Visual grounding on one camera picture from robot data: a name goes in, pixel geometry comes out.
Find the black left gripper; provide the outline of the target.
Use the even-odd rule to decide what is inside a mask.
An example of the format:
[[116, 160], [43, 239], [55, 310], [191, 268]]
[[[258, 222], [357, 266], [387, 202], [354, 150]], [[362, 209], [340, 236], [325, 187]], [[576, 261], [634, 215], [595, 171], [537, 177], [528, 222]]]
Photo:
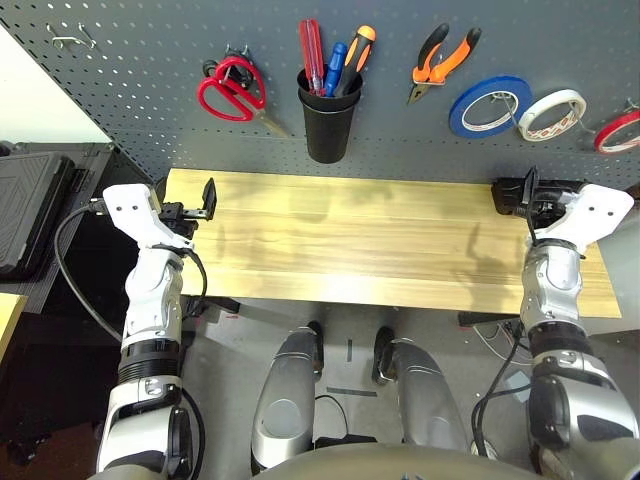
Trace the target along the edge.
[[203, 208], [185, 209], [181, 202], [167, 202], [161, 206], [160, 221], [173, 233], [180, 236], [193, 236], [198, 229], [198, 220], [204, 218], [210, 221], [217, 205], [215, 181], [210, 177], [203, 190]]

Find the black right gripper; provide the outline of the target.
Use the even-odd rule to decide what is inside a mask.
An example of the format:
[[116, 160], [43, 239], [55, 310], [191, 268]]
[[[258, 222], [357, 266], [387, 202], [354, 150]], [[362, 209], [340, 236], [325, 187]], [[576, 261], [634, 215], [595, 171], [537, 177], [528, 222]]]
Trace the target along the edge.
[[521, 207], [526, 220], [534, 225], [551, 225], [566, 212], [570, 190], [565, 187], [538, 186], [538, 170], [533, 166], [524, 178]]

